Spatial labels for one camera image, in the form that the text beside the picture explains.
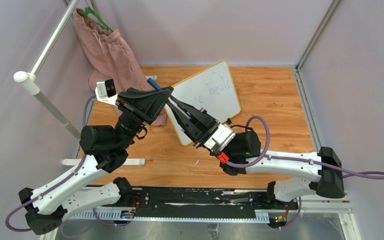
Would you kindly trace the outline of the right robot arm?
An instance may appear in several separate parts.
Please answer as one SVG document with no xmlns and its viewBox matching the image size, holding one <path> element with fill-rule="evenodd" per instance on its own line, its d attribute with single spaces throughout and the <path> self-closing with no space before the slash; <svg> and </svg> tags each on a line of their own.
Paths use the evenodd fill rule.
<svg viewBox="0 0 384 240">
<path fill-rule="evenodd" d="M 267 185 L 266 204 L 278 209 L 285 202 L 306 195 L 328 199 L 345 196 L 342 162 L 334 149 L 322 146 L 317 152 L 290 153 L 270 151 L 270 138 L 265 146 L 248 125 L 235 133 L 207 113 L 171 96 L 167 101 L 183 133 L 195 148 L 203 147 L 217 158 L 223 171 L 231 176 L 249 173 L 275 173 L 292 176 L 289 180 Z"/>
</svg>

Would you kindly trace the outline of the white whiteboard marker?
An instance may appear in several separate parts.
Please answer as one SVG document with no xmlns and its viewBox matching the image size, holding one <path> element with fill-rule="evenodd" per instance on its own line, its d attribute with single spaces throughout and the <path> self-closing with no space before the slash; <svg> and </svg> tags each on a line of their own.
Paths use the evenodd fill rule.
<svg viewBox="0 0 384 240">
<path fill-rule="evenodd" d="M 174 87 L 166 86 L 161 87 L 161 89 L 161 91 L 168 92 L 168 97 L 166 98 L 165 104 L 169 109 L 171 109 L 176 119 L 180 116 L 184 116 L 184 118 L 190 120 L 193 117 L 191 109 L 194 109 L 194 107 L 188 103 L 180 101 L 178 98 L 173 96 L 173 92 L 175 90 Z"/>
</svg>

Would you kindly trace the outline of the blue marker cap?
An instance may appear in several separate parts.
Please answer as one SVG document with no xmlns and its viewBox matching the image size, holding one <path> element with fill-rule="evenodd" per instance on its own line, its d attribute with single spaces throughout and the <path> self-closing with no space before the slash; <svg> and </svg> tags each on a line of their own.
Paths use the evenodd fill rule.
<svg viewBox="0 0 384 240">
<path fill-rule="evenodd" d="M 153 87 L 156 91 L 161 91 L 162 88 L 152 79 L 152 78 L 148 78 L 147 80 L 147 83 Z"/>
</svg>

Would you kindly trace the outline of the yellow framed whiteboard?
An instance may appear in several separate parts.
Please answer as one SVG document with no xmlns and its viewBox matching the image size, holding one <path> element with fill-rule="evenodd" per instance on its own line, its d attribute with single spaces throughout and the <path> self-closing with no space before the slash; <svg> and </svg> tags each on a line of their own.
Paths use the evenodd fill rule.
<svg viewBox="0 0 384 240">
<path fill-rule="evenodd" d="M 222 60 L 173 85 L 172 96 L 181 102 L 203 108 L 225 123 L 241 112 L 229 64 Z"/>
</svg>

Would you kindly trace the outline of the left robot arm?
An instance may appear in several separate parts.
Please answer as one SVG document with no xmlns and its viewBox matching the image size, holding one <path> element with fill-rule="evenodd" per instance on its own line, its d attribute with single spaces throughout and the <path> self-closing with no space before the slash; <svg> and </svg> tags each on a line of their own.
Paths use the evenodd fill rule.
<svg viewBox="0 0 384 240">
<path fill-rule="evenodd" d="M 126 162 L 128 148 L 141 139 L 146 125 L 157 119 L 173 91 L 171 86 L 148 91 L 129 88 L 119 93 L 96 90 L 98 101 L 117 107 L 121 115 L 115 126 L 84 126 L 80 133 L 80 162 L 42 187 L 26 187 L 19 192 L 21 207 L 26 209 L 27 229 L 43 235 L 83 211 L 115 203 L 129 206 L 133 191 L 126 178 L 118 177 L 94 190 L 83 191 L 83 187 Z"/>
</svg>

